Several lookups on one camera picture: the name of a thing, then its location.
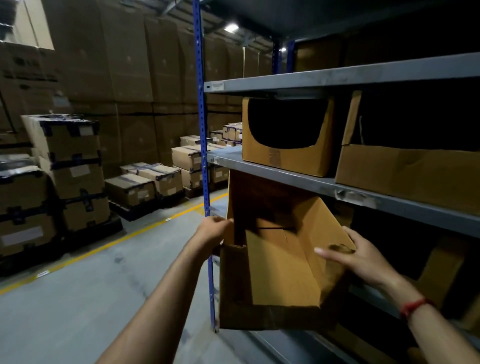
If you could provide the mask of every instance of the brown tape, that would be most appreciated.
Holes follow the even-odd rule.
[[[280,168],[280,165],[281,165],[280,149],[269,148],[268,155],[270,157],[270,165],[272,167]]]

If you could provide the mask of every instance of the forearm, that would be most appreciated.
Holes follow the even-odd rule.
[[[97,364],[173,361],[203,263],[193,239]]]
[[[398,308],[423,297],[400,275],[384,290]],[[433,306],[417,308],[408,319],[408,327],[428,363],[480,364],[477,351]]]

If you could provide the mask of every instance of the ceiling light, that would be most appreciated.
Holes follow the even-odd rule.
[[[235,23],[231,23],[231,24],[228,24],[226,27],[225,27],[225,30],[229,33],[235,33],[235,31],[239,28],[238,25],[236,25]]]

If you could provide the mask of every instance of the blue metal post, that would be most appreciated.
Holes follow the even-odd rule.
[[[207,118],[205,112],[204,95],[204,63],[203,63],[203,32],[202,15],[200,12],[200,0],[193,0],[193,30],[195,36],[195,63],[197,68],[197,92],[198,92],[198,123],[200,126],[200,146],[202,153],[202,181],[204,189],[205,216],[210,216],[210,194],[208,192],[208,165],[207,165]],[[213,266],[212,257],[208,258],[208,291],[210,293],[210,324],[212,329],[215,325],[215,304],[213,288]]]
[[[276,40],[273,43],[272,52],[272,74],[279,74],[282,66],[282,52],[280,51],[280,42]]]
[[[288,42],[287,46],[287,73],[293,72],[295,65],[295,41]]]

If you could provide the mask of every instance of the yellow floor line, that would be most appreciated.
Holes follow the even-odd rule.
[[[210,202],[214,202],[214,201],[216,201],[216,200],[218,200],[218,199],[220,199],[220,198],[223,198],[223,197],[225,197],[225,196],[228,196],[228,194],[221,194],[220,196],[217,196],[217,197],[215,197],[215,198],[212,198],[212,199],[210,200]],[[43,276],[47,275],[48,273],[52,273],[52,272],[55,272],[55,271],[60,270],[60,269],[62,269],[62,268],[65,268],[66,266],[69,266],[69,265],[72,264],[72,263],[78,262],[79,260],[85,259],[85,258],[87,258],[87,257],[89,257],[89,256],[91,256],[91,255],[93,255],[93,254],[99,253],[99,252],[101,252],[102,250],[108,249],[108,248],[110,248],[110,247],[112,247],[112,246],[114,246],[114,245],[117,245],[118,243],[124,242],[125,240],[130,239],[130,238],[132,238],[132,237],[134,237],[134,236],[137,236],[137,235],[139,235],[139,234],[141,234],[141,233],[143,233],[143,232],[145,232],[145,231],[148,231],[148,230],[150,230],[150,229],[153,229],[153,228],[156,227],[156,226],[165,224],[166,222],[168,222],[168,221],[170,221],[170,220],[173,220],[174,218],[178,218],[178,217],[180,217],[180,216],[182,216],[182,215],[185,215],[185,214],[187,214],[187,213],[189,213],[189,212],[191,212],[191,211],[194,211],[195,209],[198,209],[198,208],[200,208],[200,207],[202,207],[202,206],[203,206],[203,204],[199,204],[199,205],[197,205],[197,206],[188,208],[188,209],[186,209],[186,210],[184,210],[184,211],[182,211],[182,212],[179,212],[178,214],[173,215],[172,217],[169,217],[169,218],[166,218],[165,220],[156,222],[155,224],[149,225],[149,226],[147,226],[147,227],[145,227],[145,228],[143,228],[143,229],[140,229],[140,230],[138,230],[138,231],[135,231],[135,232],[133,232],[133,233],[131,233],[131,234],[122,236],[121,238],[119,238],[119,239],[117,239],[117,240],[114,240],[114,241],[112,241],[112,242],[110,242],[110,243],[107,243],[107,244],[105,244],[105,245],[102,245],[101,247],[96,248],[96,249],[94,249],[94,250],[91,250],[91,251],[88,252],[88,253],[79,255],[79,256],[77,256],[77,257],[75,257],[75,258],[72,258],[72,259],[69,259],[69,260],[67,260],[67,261],[65,261],[65,262],[58,263],[57,265],[55,265],[55,266],[53,266],[53,267],[51,267],[51,268],[49,268],[49,269],[47,269],[47,270],[43,270],[43,271],[38,272],[38,273],[35,273],[35,274],[33,274],[33,275],[31,275],[31,276],[29,276],[29,277],[27,277],[27,278],[21,279],[20,281],[18,281],[18,282],[16,282],[16,283],[13,283],[13,284],[11,284],[10,286],[7,286],[7,287],[1,289],[1,290],[0,290],[0,296],[3,295],[3,294],[5,294],[5,293],[7,293],[7,292],[13,291],[14,289],[16,289],[16,288],[18,288],[18,287],[21,287],[21,286],[23,286],[23,285],[25,285],[25,284],[31,283],[31,282],[33,282],[34,280],[36,280],[36,279],[38,279],[38,278],[40,278],[40,277],[43,277]]]

